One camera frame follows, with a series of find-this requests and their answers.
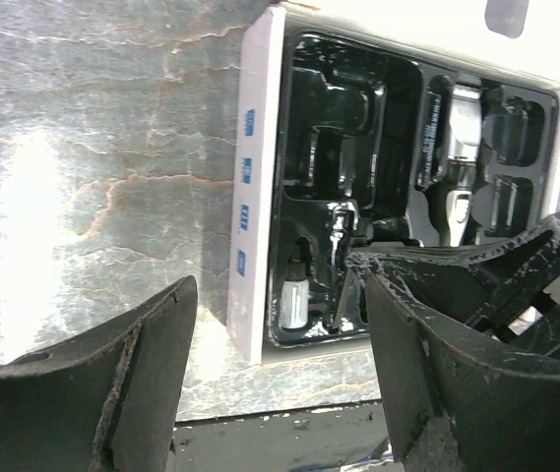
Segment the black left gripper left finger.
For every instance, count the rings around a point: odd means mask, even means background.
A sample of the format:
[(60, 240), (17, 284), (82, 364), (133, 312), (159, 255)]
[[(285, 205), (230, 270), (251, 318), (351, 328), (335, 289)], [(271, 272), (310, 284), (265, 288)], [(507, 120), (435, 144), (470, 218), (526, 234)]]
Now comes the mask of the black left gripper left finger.
[(162, 471), (197, 314), (187, 276), (0, 365), (0, 471)]

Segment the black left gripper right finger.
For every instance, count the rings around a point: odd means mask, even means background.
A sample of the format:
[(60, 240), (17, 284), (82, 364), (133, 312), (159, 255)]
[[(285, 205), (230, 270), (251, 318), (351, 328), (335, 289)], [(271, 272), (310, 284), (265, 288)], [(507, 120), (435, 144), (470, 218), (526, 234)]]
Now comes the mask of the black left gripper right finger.
[(506, 344), (366, 284), (392, 452), (409, 471), (560, 471), (560, 356)]

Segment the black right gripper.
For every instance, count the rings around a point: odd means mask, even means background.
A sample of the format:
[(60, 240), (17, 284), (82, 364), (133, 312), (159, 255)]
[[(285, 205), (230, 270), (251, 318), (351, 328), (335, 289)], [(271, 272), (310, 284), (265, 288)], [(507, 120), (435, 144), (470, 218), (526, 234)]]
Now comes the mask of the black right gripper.
[(560, 211), (497, 243), (349, 253), (372, 325), (442, 316), (560, 360)]

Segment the small clear oil bottle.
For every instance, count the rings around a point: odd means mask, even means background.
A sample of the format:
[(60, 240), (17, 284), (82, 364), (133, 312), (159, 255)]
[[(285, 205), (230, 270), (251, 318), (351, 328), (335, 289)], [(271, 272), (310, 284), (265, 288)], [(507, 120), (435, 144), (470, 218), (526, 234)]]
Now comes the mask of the small clear oil bottle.
[(279, 325), (285, 330), (300, 330), (308, 324), (309, 280), (301, 247), (295, 245), (287, 263), (281, 288)]

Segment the silver black hair clipper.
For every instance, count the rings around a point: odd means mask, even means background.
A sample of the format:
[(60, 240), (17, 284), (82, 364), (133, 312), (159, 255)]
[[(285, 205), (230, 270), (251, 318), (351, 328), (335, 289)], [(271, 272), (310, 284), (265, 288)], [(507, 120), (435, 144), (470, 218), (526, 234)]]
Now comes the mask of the silver black hair clipper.
[(445, 174), (441, 181), (445, 201), (445, 229), (440, 243), (459, 246), (465, 235), (477, 159), (481, 143), (481, 93), (477, 88), (455, 85), (447, 121)]

